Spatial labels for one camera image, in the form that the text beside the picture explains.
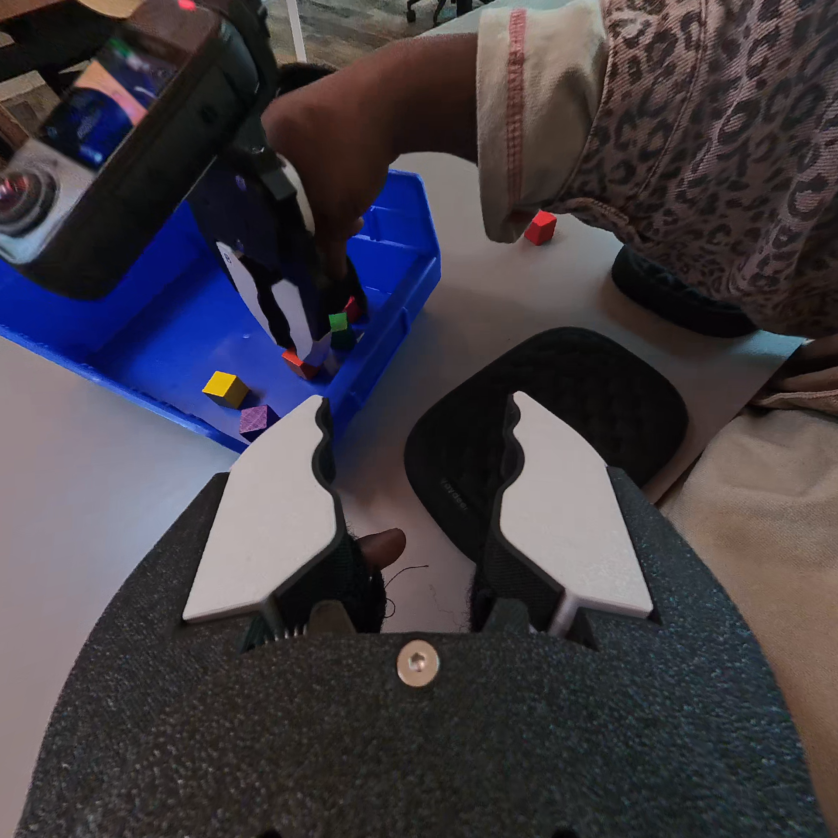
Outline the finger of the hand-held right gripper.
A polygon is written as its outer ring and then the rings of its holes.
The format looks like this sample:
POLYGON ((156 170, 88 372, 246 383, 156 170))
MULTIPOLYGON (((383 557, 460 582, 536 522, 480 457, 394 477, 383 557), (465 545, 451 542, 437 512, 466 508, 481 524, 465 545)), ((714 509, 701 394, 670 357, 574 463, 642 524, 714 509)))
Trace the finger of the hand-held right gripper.
POLYGON ((228 245, 216 242, 223 267, 246 308, 271 340, 281 348, 288 348, 288 320, 272 295, 272 287, 257 278, 242 263, 228 245))
POLYGON ((330 320, 326 319, 324 327, 312 326, 298 286, 287 278, 275 283, 271 293, 287 321, 290 345, 299 361, 315 368, 324 367, 332 350, 330 320))

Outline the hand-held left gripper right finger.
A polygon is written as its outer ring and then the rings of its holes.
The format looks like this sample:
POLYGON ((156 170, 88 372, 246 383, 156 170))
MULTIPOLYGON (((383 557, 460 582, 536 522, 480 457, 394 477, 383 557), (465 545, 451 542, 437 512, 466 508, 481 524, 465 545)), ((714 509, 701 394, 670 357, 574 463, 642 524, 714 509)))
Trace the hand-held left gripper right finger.
POLYGON ((529 626, 566 636, 592 610, 644 620, 654 602, 602 456, 525 392, 508 399, 502 481, 484 580, 525 605, 529 626))

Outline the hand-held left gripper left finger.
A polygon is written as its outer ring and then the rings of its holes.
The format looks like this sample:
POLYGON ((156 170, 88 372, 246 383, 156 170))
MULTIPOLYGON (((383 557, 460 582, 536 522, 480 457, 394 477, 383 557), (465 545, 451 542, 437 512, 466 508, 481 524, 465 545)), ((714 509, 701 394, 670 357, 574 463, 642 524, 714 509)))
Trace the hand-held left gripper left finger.
POLYGON ((272 629, 301 629, 311 597, 282 602, 347 536, 333 489, 333 424, 310 396, 231 467, 182 619, 196 624, 260 613, 272 629))

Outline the blue plastic bin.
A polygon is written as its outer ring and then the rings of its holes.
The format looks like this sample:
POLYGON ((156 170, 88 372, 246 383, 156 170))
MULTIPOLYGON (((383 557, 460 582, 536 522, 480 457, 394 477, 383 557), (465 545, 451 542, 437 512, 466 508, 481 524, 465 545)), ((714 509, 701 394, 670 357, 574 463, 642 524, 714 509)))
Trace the blue plastic bin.
POLYGON ((109 296, 78 302, 46 291, 4 261, 2 336, 157 415, 240 453, 239 413, 203 388, 237 375, 254 402, 287 414, 310 395, 330 401, 342 435, 399 350, 442 273, 426 187, 391 169, 348 255, 368 301, 361 339, 333 378, 295 375, 233 288, 182 204, 109 296))

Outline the purple wooden cube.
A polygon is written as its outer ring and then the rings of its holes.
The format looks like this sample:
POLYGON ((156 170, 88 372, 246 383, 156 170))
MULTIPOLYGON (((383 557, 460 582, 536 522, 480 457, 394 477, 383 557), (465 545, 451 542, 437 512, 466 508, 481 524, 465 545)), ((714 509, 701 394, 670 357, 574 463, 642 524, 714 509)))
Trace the purple wooden cube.
POLYGON ((239 435, 252 443, 279 420, 280 416, 267 404, 248 407, 240 413, 239 435))

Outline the yellow wooden cube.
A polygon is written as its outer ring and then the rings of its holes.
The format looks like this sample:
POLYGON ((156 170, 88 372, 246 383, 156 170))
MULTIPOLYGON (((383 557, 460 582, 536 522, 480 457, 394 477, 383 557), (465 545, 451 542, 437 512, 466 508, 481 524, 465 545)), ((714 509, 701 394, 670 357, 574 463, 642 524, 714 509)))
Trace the yellow wooden cube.
POLYGON ((215 404, 238 410, 251 392, 250 387, 237 375, 215 371, 202 388, 202 393, 215 404))

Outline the person's right forearm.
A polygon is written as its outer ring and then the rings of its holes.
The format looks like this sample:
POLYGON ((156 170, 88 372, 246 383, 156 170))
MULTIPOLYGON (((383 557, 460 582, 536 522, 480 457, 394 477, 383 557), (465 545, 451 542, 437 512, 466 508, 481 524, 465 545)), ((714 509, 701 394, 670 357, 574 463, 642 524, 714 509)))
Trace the person's right forearm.
POLYGON ((494 7, 406 41, 395 154, 477 163, 484 227, 607 230, 759 327, 836 332, 836 2, 494 7))

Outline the person's left hand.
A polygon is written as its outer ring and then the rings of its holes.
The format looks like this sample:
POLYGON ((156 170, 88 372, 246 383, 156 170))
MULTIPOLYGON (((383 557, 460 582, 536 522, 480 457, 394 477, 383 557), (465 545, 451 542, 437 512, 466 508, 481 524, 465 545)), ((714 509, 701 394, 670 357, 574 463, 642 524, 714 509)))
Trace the person's left hand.
POLYGON ((355 543, 361 550, 365 566, 373 573, 383 571, 401 558, 406 537, 402 529, 392 528, 363 536, 355 543))

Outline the person's right hand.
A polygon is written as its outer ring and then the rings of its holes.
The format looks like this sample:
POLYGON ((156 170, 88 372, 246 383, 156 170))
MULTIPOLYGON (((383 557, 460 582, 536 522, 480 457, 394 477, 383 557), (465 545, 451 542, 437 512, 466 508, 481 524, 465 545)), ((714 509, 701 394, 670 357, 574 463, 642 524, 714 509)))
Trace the person's right hand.
POLYGON ((299 175, 330 279, 348 270, 347 242, 380 194, 392 154, 392 113, 381 74, 364 59, 278 96, 261 123, 299 175))

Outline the black wrist rest pad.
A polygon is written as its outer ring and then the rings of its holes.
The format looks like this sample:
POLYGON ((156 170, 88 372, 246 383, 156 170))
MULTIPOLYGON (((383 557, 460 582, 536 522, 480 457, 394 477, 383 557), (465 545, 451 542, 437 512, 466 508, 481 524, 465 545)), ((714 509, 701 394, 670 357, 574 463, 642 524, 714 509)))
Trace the black wrist rest pad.
POLYGON ((475 564, 505 479, 505 417, 515 392, 570 425, 640 488, 686 437, 688 413, 676 388, 620 344, 579 328, 530 337, 431 406, 405 442, 416 497, 475 564))
POLYGON ((631 302, 701 336, 732 340, 758 327, 736 306, 707 298, 656 263, 622 246, 611 269, 614 286, 631 302))

